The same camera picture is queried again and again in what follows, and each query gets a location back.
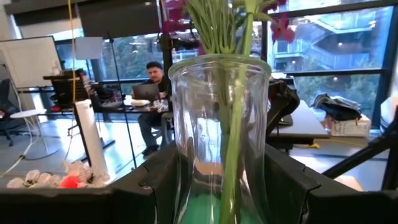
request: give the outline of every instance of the white paper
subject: white paper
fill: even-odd
[[[77,37],[76,59],[90,60],[101,58],[102,37]]]

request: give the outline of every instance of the person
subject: person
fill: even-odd
[[[146,66],[149,79],[142,84],[157,84],[159,87],[160,97],[167,98],[169,82],[167,77],[163,75],[163,67],[159,62],[149,62]],[[138,124],[141,130],[142,138],[146,144],[146,149],[142,154],[148,156],[159,149],[155,136],[152,135],[152,127],[161,126],[162,115],[158,113],[143,113],[138,117]]]

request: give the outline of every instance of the clear glass vase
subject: clear glass vase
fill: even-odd
[[[264,61],[233,54],[203,55],[170,68],[180,155],[174,223],[267,223],[263,152],[270,75]],[[241,114],[233,109],[236,103]],[[236,137],[234,113],[241,124],[235,162],[228,154],[229,140]],[[232,163],[235,188],[227,191],[230,172],[224,170]],[[229,218],[220,219],[225,213]]]

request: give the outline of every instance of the cardboard box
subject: cardboard box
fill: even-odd
[[[351,121],[334,121],[327,115],[325,121],[331,136],[368,137],[372,127],[371,120],[363,114],[361,119]]]

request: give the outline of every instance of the flower stem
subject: flower stem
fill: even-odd
[[[243,54],[249,55],[251,51],[253,13],[247,14],[247,24],[244,35]],[[235,80],[235,99],[233,105],[231,132],[226,152],[226,165],[224,170],[223,193],[221,194],[220,224],[235,223],[236,209],[240,209],[236,203],[237,170],[240,148],[240,130],[243,114],[243,93],[246,87],[246,66],[242,66],[238,78]]]

